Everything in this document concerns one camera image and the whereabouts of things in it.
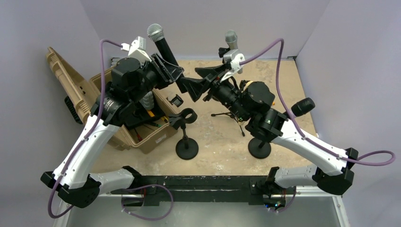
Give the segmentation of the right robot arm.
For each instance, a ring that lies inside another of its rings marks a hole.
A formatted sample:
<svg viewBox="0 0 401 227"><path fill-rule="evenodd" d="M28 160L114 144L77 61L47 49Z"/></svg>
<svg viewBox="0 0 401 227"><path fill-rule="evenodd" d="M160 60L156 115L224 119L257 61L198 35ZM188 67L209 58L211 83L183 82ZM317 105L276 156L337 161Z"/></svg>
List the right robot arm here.
<svg viewBox="0 0 401 227"><path fill-rule="evenodd" d="M214 99L226 107L238 122L246 122L245 129L252 139L248 148L254 157L271 151L271 144L285 147L310 161L305 167L272 167L263 184L272 193L296 186L317 186L324 192L343 195L354 181L353 163L358 151L332 146L296 126L294 118L311 111L315 104L305 98L290 110L279 112L273 108L275 95L261 81L242 80L233 84L226 79L225 65L196 68L197 79L178 79L193 101Z"/></svg>

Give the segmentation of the black shock-mount round stand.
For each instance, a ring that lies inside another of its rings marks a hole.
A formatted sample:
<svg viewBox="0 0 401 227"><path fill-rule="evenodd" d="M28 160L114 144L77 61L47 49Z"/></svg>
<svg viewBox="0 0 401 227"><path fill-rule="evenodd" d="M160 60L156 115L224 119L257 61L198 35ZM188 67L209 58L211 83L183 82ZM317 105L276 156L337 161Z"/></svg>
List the black shock-mount round stand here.
<svg viewBox="0 0 401 227"><path fill-rule="evenodd" d="M254 158L264 159L271 154L271 145L257 138L252 138L248 143L248 151Z"/></svg>

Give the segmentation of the black mesh-head microphone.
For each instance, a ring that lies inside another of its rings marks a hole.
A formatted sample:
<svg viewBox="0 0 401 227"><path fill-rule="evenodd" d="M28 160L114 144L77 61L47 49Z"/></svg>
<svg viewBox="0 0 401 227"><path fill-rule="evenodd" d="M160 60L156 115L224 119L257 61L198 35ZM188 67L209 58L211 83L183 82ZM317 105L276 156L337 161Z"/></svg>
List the black mesh-head microphone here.
<svg viewBox="0 0 401 227"><path fill-rule="evenodd" d="M169 63L179 66L177 60L174 57L173 52L171 51L171 49L165 39L164 31L163 31L163 28L161 25L151 24L147 28L147 35L148 35L149 39L155 43L155 45L159 51L159 54L158 54L159 56L163 57L163 59L165 59ZM187 92L185 87L183 85L181 85L178 82L178 80L175 82L175 84L178 86L181 93Z"/></svg>

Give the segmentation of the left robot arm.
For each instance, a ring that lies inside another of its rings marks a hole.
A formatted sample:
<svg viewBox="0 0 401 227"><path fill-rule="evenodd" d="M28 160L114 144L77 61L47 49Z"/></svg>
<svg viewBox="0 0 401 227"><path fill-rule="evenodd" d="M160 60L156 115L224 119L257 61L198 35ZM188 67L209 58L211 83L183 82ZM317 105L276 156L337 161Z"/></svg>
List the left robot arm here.
<svg viewBox="0 0 401 227"><path fill-rule="evenodd" d="M145 61L124 58L111 70L111 80L102 81L101 94L74 147L53 171L44 172L41 181L64 202L77 208L89 206L104 192L140 190L138 172L129 166L103 174L91 168L109 139L134 114L138 102L153 89L163 89L183 75L183 68L157 54Z"/></svg>

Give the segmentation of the black round-base mic stand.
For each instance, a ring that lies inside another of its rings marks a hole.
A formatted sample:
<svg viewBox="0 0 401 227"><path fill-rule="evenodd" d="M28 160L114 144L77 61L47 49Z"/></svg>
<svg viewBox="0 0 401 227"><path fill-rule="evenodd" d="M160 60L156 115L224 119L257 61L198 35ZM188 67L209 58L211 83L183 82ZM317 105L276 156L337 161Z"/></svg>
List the black round-base mic stand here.
<svg viewBox="0 0 401 227"><path fill-rule="evenodd" d="M187 124L192 124L197 120L197 114L191 108L185 108L180 113L168 115L169 124L175 130L179 128L183 131L183 137L177 142L175 151L179 158L190 160L197 156L199 145L196 140L188 137L186 132Z"/></svg>

